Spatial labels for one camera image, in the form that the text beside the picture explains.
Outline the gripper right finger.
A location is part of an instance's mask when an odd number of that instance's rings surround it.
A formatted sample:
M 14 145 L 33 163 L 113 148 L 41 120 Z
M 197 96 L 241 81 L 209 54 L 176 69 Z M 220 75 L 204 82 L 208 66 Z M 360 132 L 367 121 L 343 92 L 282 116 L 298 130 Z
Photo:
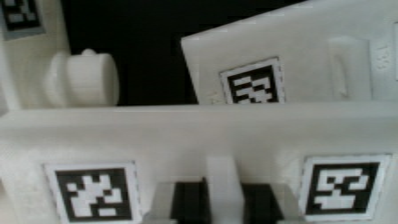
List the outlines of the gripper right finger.
M 302 221 L 298 201 L 286 184 L 243 183 L 243 224 L 291 224 Z

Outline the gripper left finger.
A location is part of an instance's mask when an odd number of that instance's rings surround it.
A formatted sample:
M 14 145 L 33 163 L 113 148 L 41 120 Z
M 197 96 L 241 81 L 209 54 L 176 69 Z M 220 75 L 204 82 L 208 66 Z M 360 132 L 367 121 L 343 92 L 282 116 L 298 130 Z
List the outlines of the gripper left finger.
M 206 179 L 158 184 L 144 224 L 211 224 Z

